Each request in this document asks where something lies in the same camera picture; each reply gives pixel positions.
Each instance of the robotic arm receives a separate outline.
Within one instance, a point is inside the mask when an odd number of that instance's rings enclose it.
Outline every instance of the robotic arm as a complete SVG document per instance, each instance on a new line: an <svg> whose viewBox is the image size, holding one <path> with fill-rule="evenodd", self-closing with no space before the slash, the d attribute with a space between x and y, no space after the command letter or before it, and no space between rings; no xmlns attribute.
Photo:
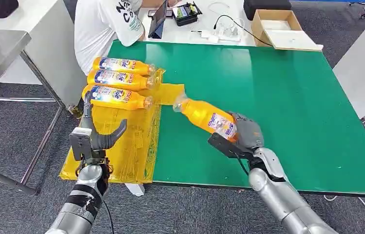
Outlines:
<svg viewBox="0 0 365 234"><path fill-rule="evenodd" d="M99 134L92 121L90 92L85 96L81 128L69 135L73 154L80 161L77 182L46 234L88 234L108 192L112 172L105 150L123 135L127 120L109 135ZM234 116L238 141L231 143L217 133L208 143L229 158L247 159L250 171L242 165L250 186L268 205L274 217L290 234L337 234L310 208L288 182L277 155L264 147L258 124L241 114Z"/></svg>
<svg viewBox="0 0 365 234"><path fill-rule="evenodd" d="M258 124L241 114L231 113L238 130L238 141L231 143L214 133L208 143L229 158L249 161L249 183L268 205L270 212L290 234L337 234L288 182L277 155L263 147Z"/></svg>
<svg viewBox="0 0 365 234"><path fill-rule="evenodd" d="M46 234L88 234L108 193L108 178L112 173L105 150L123 135L127 120L109 135L99 134L92 120L90 92L85 96L81 128L69 135L73 155L80 165L77 182Z"/></svg>

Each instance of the orange bottle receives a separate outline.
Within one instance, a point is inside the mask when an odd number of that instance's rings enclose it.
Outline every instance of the orange bottle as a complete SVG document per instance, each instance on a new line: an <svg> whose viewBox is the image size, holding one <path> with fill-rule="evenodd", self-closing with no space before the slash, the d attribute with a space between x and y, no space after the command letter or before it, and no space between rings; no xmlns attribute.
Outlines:
<svg viewBox="0 0 365 234"><path fill-rule="evenodd" d="M149 109L153 102L151 96L144 97L137 92L94 84L88 84L83 89L82 98L85 98L88 91L91 92L91 104L95 106L133 111L141 108Z"/></svg>
<svg viewBox="0 0 365 234"><path fill-rule="evenodd" d="M152 89L158 80L159 78L156 75L146 78L134 73L106 70L92 70L88 75L88 84L98 84L131 91Z"/></svg>
<svg viewBox="0 0 365 234"><path fill-rule="evenodd" d="M195 101L182 94L175 99L173 110L183 113L192 124L211 134L218 133L231 142L237 141L234 118L207 102Z"/></svg>
<svg viewBox="0 0 365 234"><path fill-rule="evenodd" d="M117 72L131 72L140 75L153 75L154 65L145 64L137 60L97 57L92 65L93 70L109 70Z"/></svg>

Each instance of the floor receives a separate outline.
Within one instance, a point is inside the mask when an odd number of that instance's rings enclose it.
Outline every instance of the floor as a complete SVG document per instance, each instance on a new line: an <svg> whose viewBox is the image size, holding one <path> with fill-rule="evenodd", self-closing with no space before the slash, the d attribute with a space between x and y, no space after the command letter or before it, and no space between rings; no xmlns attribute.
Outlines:
<svg viewBox="0 0 365 234"><path fill-rule="evenodd" d="M74 18L74 0L65 0ZM292 2L303 29L319 44L334 66L360 33L362 6L347 3ZM46 97L40 86L0 84L3 97ZM54 103L0 102L0 172L20 180L40 143L57 106ZM38 196L27 196L0 184L0 234L44 233L64 203L74 182L58 177L68 135L78 120L66 111L56 124L29 185ZM284 234L266 205L252 191L147 186L142 197L124 185L112 184L107 198L117 234ZM365 234L365 208L355 197L327 202L320 195L304 195L315 212L341 234ZM111 233L106 210L101 209L93 233Z"/></svg>

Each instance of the white t-shirt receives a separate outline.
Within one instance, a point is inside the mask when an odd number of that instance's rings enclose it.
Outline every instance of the white t-shirt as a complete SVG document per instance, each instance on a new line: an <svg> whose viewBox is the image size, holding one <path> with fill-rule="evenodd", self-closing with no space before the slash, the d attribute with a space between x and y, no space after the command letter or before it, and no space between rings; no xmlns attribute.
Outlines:
<svg viewBox="0 0 365 234"><path fill-rule="evenodd" d="M142 0L78 0L75 15L75 54L88 75L98 56L108 55L112 41L130 46L144 28L135 15Z"/></svg>

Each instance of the yellow plastic bag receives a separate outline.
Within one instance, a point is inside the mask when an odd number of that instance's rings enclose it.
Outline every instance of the yellow plastic bag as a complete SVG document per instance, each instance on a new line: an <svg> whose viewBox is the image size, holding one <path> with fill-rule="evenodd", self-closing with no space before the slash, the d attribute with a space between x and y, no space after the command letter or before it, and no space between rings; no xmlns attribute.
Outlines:
<svg viewBox="0 0 365 234"><path fill-rule="evenodd" d="M127 111L94 106L92 116L95 127L101 134L115 130L122 119L128 119L128 128L115 146L106 151L113 173L109 182L151 183L159 137L160 104L172 105L176 96L184 92L183 84L160 84L155 90L139 93L154 97L149 109ZM75 170L80 162L75 161L72 148L69 150L59 174L62 179L76 179Z"/></svg>

